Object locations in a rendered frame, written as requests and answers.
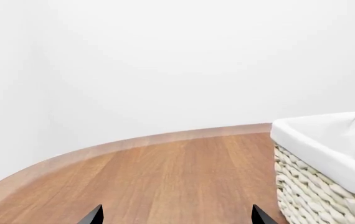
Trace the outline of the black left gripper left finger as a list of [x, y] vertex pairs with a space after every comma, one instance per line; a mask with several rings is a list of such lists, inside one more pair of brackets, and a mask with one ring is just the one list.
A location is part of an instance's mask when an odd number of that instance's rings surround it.
[[103, 224], [104, 214], [102, 205], [97, 205], [91, 212], [77, 224]]

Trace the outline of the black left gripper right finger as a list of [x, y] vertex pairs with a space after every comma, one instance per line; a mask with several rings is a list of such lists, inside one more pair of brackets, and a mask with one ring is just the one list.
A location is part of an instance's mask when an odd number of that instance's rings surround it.
[[251, 214], [252, 224], [277, 224], [266, 212], [264, 212], [258, 205], [252, 206]]

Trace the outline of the woven basket with white liner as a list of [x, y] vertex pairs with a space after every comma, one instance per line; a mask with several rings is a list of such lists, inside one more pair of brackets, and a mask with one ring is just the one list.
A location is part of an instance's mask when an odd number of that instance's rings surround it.
[[270, 137], [355, 194], [355, 111], [278, 119]]

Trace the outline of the cream woven basket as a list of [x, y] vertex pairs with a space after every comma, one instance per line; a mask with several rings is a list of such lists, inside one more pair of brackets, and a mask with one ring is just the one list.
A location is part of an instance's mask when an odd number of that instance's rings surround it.
[[278, 207], [289, 224], [355, 224], [355, 194], [276, 144]]

